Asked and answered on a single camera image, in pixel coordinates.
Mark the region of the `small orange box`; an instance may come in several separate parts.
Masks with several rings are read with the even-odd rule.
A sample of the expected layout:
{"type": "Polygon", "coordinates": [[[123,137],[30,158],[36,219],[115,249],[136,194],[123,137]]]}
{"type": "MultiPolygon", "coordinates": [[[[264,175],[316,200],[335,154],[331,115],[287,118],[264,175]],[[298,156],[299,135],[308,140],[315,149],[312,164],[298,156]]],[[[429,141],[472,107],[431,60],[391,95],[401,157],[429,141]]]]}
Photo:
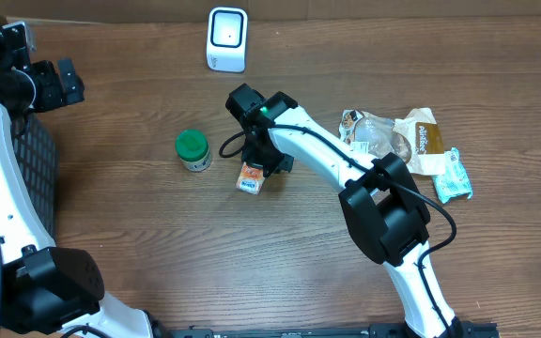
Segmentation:
{"type": "Polygon", "coordinates": [[[261,191],[265,178],[263,170],[249,166],[244,162],[236,182],[236,188],[242,192],[258,195],[261,191]]]}

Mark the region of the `green lid jar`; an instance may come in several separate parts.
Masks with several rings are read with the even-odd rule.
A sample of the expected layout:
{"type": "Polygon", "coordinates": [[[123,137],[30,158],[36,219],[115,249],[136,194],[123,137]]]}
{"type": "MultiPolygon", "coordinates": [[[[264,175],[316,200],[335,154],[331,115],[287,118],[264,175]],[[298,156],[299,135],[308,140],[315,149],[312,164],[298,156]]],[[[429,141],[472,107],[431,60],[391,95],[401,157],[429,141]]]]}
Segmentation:
{"type": "Polygon", "coordinates": [[[175,149],[184,166],[192,172],[201,172],[210,166],[209,142],[201,131],[183,131],[176,139],[175,149]]]}

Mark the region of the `beige brown snack pouch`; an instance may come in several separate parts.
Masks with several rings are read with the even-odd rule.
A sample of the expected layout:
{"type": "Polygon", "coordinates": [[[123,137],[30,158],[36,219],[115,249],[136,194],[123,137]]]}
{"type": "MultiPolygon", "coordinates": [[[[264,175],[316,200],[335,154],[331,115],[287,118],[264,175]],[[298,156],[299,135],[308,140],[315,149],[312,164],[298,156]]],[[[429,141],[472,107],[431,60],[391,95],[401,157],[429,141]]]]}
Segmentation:
{"type": "Polygon", "coordinates": [[[402,119],[379,117],[359,110],[345,110],[339,125],[340,139],[355,151],[383,158],[394,153],[413,174],[445,173],[446,155],[441,131],[430,108],[415,108],[402,119]]]}

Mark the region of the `teal snack packet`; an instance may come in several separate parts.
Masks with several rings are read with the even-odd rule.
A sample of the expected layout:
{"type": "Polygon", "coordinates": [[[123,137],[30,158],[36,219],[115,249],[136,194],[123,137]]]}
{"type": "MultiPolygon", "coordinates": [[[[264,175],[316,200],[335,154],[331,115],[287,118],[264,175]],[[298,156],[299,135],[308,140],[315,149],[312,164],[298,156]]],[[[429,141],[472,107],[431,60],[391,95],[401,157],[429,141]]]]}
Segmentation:
{"type": "Polygon", "coordinates": [[[462,196],[471,199],[473,196],[471,180],[460,160],[458,149],[452,147],[446,151],[445,159],[445,172],[432,177],[438,199],[442,204],[462,196]]]}

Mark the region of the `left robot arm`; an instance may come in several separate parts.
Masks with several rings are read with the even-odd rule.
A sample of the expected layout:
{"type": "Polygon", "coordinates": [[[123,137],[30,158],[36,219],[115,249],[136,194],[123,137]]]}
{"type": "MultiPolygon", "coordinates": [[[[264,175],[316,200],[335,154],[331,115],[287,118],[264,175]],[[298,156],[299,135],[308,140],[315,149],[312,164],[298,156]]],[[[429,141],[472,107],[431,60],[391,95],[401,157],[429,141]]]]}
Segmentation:
{"type": "Polygon", "coordinates": [[[0,331],[163,337],[104,287],[93,257],[54,242],[58,152],[41,113],[82,102],[72,62],[32,62],[26,23],[0,24],[0,331]]]}

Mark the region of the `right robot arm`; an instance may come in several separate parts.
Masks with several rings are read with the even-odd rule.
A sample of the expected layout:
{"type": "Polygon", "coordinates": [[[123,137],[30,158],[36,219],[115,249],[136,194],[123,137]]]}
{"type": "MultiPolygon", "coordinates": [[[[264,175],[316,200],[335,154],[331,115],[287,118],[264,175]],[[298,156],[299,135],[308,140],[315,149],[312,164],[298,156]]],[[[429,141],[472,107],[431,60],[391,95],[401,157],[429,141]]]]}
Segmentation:
{"type": "Polygon", "coordinates": [[[453,238],[430,245],[429,210],[442,208],[420,194],[398,156],[376,158],[353,150],[283,92],[266,99],[242,84],[225,107],[242,127],[245,141],[238,153],[243,162],[269,177],[300,161],[336,190],[351,239],[392,279],[408,335],[462,335],[461,321],[445,301],[430,261],[453,238]]]}

